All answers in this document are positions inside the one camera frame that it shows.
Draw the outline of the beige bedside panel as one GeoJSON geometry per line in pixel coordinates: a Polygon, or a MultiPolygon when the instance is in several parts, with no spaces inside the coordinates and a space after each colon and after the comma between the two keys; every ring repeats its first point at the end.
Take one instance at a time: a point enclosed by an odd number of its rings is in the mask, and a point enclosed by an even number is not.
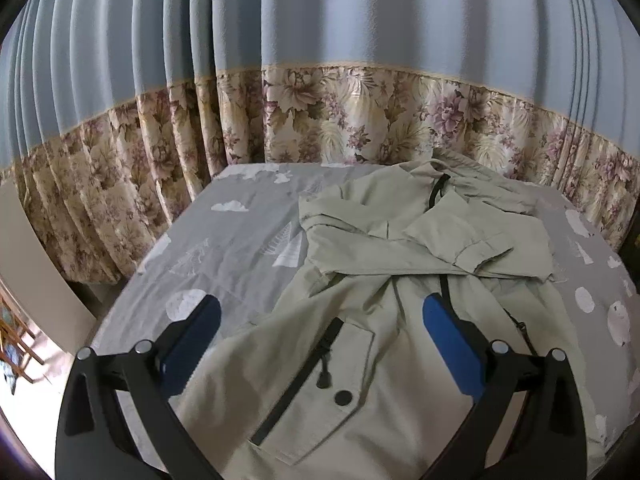
{"type": "Polygon", "coordinates": [[[58,348],[85,347],[96,318],[74,294],[40,244],[12,180],[1,185],[1,285],[10,300],[58,348]]]}

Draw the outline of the wooden rack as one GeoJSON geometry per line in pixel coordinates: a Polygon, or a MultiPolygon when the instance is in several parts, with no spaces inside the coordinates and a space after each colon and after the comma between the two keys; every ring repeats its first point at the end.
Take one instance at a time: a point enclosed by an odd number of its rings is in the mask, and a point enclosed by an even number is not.
{"type": "Polygon", "coordinates": [[[28,317],[1,287],[1,377],[11,396],[20,379],[29,384],[35,382],[27,370],[30,364],[46,364],[36,352],[36,342],[37,335],[29,326],[28,317]]]}

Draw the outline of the beige zip jacket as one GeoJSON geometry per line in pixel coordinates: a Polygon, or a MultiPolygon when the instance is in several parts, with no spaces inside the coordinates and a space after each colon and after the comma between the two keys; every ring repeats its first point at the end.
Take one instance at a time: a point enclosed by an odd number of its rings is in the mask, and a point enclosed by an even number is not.
{"type": "Polygon", "coordinates": [[[178,403],[227,479],[416,479],[472,408],[423,322],[443,294],[525,354],[563,350],[585,435],[604,461],[576,328],[552,282],[531,186],[461,155],[385,167],[298,203],[308,252],[273,311],[216,345],[178,403]]]}

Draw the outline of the grey patterned bed sheet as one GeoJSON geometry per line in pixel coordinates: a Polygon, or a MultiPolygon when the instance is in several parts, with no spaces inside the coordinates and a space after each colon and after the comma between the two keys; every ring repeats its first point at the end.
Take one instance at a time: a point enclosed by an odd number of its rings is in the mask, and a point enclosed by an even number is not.
{"type": "MultiPolygon", "coordinates": [[[[139,264],[92,341],[124,352],[184,318],[205,295],[222,305],[221,336],[272,310],[303,264],[298,200],[365,176],[370,167],[254,164],[224,170],[139,264]]],[[[534,196],[563,297],[587,361],[596,426],[608,456],[639,440],[639,294],[620,257],[553,188],[522,183],[534,196]]]]}

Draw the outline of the blue and floral curtain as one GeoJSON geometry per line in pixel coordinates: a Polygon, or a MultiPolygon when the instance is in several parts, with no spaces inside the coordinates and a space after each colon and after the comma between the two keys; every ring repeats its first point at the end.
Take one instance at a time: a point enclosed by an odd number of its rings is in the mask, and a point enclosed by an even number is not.
{"type": "Polygon", "coordinates": [[[618,0],[26,0],[1,177],[67,281],[113,283],[213,177],[443,146],[559,190],[614,248],[639,210],[639,34],[618,0]]]}

